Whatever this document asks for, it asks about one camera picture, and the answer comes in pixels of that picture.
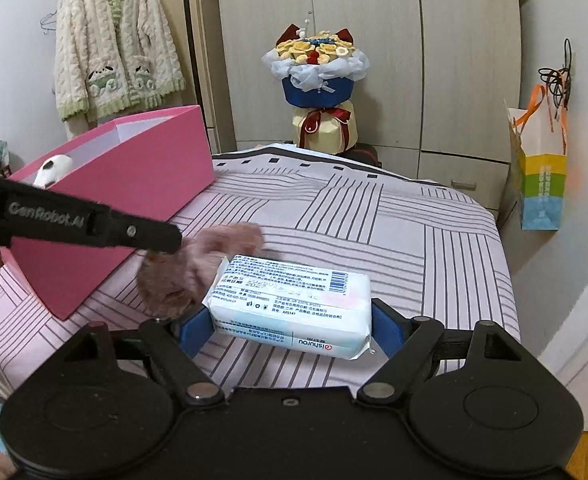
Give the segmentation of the colourful paper gift bag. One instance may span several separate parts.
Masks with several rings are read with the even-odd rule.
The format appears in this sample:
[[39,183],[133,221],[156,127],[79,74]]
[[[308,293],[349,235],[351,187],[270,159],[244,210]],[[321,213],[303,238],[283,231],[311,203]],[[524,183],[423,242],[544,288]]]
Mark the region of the colourful paper gift bag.
[[556,231],[567,175],[566,109],[554,105],[545,84],[537,84],[524,110],[507,113],[521,229]]

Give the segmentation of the cream knitted cardigan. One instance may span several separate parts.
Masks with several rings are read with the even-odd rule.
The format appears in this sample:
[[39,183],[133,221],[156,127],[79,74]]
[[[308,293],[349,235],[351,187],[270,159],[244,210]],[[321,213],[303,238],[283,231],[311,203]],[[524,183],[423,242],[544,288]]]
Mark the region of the cream knitted cardigan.
[[160,0],[58,0],[53,76],[63,122],[154,110],[186,88]]

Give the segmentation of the white brown plush toy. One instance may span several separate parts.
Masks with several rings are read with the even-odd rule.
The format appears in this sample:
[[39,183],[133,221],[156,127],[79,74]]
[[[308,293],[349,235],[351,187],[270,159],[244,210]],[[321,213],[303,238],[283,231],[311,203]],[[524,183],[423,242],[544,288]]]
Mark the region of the white brown plush toy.
[[35,188],[50,188],[62,180],[74,169],[73,159],[68,155],[57,154],[49,157],[38,169],[32,186]]

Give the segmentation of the flower bouquet blue wrap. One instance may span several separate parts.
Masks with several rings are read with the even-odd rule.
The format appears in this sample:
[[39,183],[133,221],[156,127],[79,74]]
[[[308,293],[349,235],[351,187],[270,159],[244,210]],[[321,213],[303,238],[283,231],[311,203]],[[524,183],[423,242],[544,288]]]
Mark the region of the flower bouquet blue wrap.
[[352,92],[370,62],[346,28],[308,35],[292,24],[262,57],[293,107],[293,142],[298,148],[338,155],[358,142]]

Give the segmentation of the pink floral scrunchie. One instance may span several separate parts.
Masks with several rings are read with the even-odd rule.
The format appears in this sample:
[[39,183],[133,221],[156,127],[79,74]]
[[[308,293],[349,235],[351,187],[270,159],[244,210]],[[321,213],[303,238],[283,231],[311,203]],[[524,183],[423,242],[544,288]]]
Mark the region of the pink floral scrunchie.
[[264,246],[260,226],[241,222],[185,237],[172,255],[147,252],[136,276],[143,311],[151,318],[179,318],[205,298],[223,258],[259,257]]

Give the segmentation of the blue wet wipes pack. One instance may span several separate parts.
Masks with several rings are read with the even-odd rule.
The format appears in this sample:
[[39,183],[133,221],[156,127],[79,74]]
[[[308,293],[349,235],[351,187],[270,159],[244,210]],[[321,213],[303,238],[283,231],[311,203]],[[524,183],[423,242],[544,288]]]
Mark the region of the blue wet wipes pack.
[[260,344],[342,360],[371,347],[366,274],[236,255],[221,261],[203,304],[215,330]]

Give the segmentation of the striped pink table cloth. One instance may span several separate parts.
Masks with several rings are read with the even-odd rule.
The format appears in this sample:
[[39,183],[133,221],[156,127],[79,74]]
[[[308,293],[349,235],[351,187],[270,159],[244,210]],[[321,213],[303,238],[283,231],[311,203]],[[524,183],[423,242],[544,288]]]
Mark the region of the striped pink table cloth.
[[[491,320],[518,336],[495,219],[458,188],[282,146],[221,155],[214,165],[214,183],[175,216],[187,236],[253,222],[269,257],[367,274],[373,297],[408,318],[425,315],[459,330]],[[2,378],[19,385],[88,322],[137,327],[145,318],[140,262],[131,255],[65,321],[2,271]]]

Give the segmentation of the black stool under bouquet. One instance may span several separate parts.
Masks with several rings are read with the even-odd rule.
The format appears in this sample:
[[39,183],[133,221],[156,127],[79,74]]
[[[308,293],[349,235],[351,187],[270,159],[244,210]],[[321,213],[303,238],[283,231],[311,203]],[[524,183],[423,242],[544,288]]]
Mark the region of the black stool under bouquet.
[[344,158],[361,162],[373,167],[382,167],[378,151],[374,146],[365,143],[356,143],[352,148],[342,154]]

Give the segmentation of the grey wardrobe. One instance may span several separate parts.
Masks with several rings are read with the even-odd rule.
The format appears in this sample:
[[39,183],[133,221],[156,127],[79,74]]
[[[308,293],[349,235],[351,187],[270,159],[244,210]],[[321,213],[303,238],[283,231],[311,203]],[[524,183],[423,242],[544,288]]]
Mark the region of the grey wardrobe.
[[433,180],[497,211],[518,100],[518,0],[219,0],[236,143],[292,141],[295,108],[262,60],[296,38],[347,29],[370,62],[350,100],[385,169]]

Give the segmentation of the pink storage box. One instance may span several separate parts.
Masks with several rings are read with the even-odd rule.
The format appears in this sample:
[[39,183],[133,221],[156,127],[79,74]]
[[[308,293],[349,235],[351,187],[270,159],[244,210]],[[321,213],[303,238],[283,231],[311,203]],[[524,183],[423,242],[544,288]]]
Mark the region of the pink storage box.
[[[214,180],[197,106],[113,119],[57,151],[74,168],[52,186],[56,192],[154,220],[171,219]],[[17,237],[2,255],[44,306],[66,320],[130,253]]]

